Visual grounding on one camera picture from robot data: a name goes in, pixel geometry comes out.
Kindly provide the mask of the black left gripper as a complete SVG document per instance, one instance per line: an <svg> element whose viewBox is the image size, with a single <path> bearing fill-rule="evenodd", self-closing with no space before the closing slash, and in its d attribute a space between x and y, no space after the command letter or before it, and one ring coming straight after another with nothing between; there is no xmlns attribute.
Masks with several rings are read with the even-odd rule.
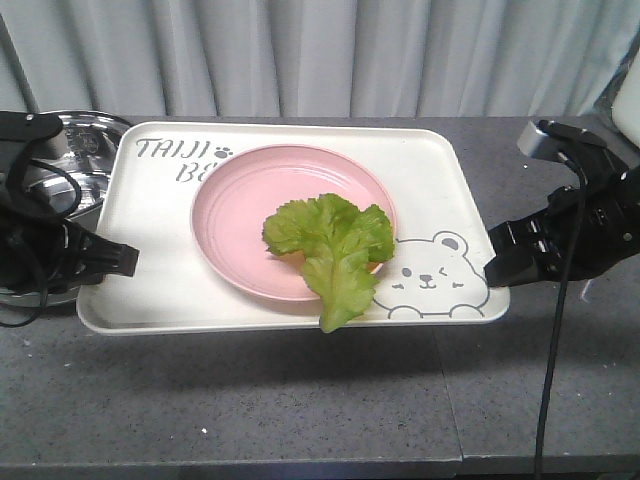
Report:
<svg viewBox="0 0 640 480"><path fill-rule="evenodd" d="M59 295L96 285L105 275L133 276L139 250L107 240L67 219L80 187L62 209L39 191L1 188L1 290L7 295Z"/></svg>

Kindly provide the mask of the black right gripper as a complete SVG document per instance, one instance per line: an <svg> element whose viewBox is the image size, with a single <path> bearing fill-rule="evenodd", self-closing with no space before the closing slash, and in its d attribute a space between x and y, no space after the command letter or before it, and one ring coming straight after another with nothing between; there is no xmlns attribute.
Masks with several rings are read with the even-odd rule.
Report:
<svg viewBox="0 0 640 480"><path fill-rule="evenodd" d="M548 197L543 214L505 221L488 231L495 257L484 267L490 287L515 287L595 278L639 253L639 169L615 173L597 185L583 169L579 180Z"/></svg>

